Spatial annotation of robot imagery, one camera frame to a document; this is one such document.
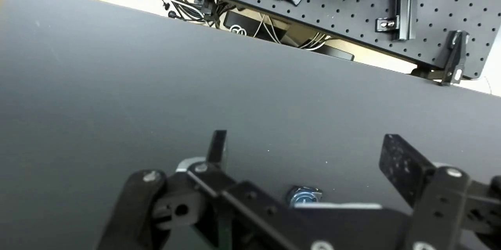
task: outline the bolt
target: bolt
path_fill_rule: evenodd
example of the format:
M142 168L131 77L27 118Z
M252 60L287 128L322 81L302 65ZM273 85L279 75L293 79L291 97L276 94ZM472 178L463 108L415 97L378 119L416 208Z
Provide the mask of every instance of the bolt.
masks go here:
M160 177L160 174L157 171L151 171L144 175L143 180L145 182L155 181Z
M334 250L334 247L327 241L315 241L312 244L311 250Z
M200 164L200 165L198 165L198 166L195 167L195 172L197 172L197 173L203 173L203 172L207 171L207 168L208 168L207 164L202 163L202 164Z
M455 168L448 168L447 169L447 174L451 177L455 177L455 178L460 178L462 176L461 172L459 172L458 170L456 170Z
M435 247L426 242L418 241L412 245L412 250L435 250Z

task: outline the dark gray tabletop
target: dark gray tabletop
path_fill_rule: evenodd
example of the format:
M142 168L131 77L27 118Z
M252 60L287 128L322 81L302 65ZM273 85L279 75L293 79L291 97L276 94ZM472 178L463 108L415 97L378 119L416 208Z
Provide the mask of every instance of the dark gray tabletop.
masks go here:
M402 42L374 32L376 18L394 16L395 0L302 0L298 6L286 0L229 1L427 68L443 68L449 32L465 30L471 34L465 76L471 79L480 77L501 24L500 0L418 0L416 38Z
M501 167L498 97L95 0L2 0L0 62L1 249L93 248L130 173L173 172L215 129L229 174L279 199L409 212L386 133L480 181Z

